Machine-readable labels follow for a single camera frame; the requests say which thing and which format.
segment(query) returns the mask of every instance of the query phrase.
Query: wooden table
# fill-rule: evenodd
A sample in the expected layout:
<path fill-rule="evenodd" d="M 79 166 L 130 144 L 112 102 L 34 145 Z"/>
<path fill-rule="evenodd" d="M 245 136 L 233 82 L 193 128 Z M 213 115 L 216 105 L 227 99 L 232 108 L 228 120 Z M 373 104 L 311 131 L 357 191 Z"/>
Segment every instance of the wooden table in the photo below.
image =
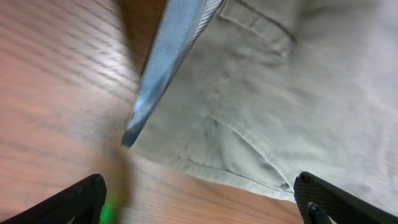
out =
<path fill-rule="evenodd" d="M 121 223 L 302 223 L 293 203 L 120 149 L 164 3 L 0 1 L 0 220 L 101 173 Z"/>

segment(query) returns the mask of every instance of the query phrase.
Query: pocket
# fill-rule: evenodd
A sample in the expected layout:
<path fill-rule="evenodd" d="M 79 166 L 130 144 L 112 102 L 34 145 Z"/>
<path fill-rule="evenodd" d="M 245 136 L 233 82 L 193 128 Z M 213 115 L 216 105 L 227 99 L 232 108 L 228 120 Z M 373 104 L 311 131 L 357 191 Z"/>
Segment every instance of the pocket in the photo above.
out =
<path fill-rule="evenodd" d="M 227 0 L 220 17 L 258 35 L 272 50 L 287 56 L 293 46 L 298 0 Z"/>
<path fill-rule="evenodd" d="M 214 116 L 207 116 L 187 133 L 179 158 L 232 173 L 273 190 L 292 191 L 252 144 Z"/>

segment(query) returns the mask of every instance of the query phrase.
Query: brown wooden floor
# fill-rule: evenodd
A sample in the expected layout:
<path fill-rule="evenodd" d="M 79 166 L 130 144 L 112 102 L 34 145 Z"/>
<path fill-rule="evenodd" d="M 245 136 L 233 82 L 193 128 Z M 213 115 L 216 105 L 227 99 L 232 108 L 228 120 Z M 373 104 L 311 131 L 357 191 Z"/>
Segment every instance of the brown wooden floor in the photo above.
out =
<path fill-rule="evenodd" d="M 302 223 L 119 148 L 164 2 L 0 1 L 0 220 L 101 173 L 122 223 Z"/>

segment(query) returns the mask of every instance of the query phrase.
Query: clothing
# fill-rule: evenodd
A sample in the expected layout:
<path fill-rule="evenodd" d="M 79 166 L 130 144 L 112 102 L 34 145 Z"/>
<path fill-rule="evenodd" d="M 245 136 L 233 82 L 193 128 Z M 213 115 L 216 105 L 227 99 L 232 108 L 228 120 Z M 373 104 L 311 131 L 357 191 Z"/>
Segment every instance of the clothing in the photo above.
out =
<path fill-rule="evenodd" d="M 132 150 L 282 200 L 308 171 L 398 215 L 397 8 L 226 1 Z"/>

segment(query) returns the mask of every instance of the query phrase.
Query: black object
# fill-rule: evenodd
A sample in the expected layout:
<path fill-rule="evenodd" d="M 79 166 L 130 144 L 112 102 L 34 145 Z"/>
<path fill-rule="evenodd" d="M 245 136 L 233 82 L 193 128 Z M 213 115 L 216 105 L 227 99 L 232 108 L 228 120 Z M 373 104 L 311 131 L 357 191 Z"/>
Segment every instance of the black object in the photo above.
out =
<path fill-rule="evenodd" d="M 398 218 L 344 190 L 302 172 L 294 182 L 294 198 L 305 224 L 398 223 Z"/>
<path fill-rule="evenodd" d="M 98 224 L 105 197 L 104 178 L 93 174 L 1 224 Z"/>

